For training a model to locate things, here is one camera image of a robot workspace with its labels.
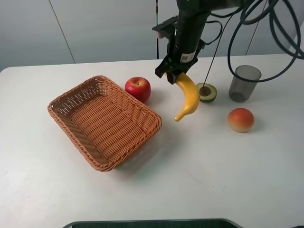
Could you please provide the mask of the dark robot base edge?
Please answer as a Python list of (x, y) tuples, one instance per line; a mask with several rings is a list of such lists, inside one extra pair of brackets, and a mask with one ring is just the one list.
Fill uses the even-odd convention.
[(163, 219), (163, 220), (120, 220), (78, 221), (65, 228), (241, 228), (227, 219)]

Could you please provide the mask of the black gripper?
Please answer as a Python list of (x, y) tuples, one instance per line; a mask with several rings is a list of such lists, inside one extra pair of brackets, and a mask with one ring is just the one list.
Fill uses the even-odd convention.
[(200, 39), (205, 16), (174, 16), (152, 28), (168, 39), (167, 55), (156, 67), (155, 75), (165, 73), (170, 84), (175, 84), (181, 73), (187, 73), (195, 63), (204, 42)]

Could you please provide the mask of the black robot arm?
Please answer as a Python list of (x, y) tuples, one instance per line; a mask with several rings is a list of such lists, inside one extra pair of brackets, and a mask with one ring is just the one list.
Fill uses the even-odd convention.
[(159, 78), (166, 74), (168, 82), (175, 84), (179, 75), (187, 73), (198, 61), (197, 56), (206, 45), (201, 35), (211, 12), (244, 5), (244, 0), (178, 0), (178, 16), (152, 28), (168, 39), (167, 54), (155, 74)]

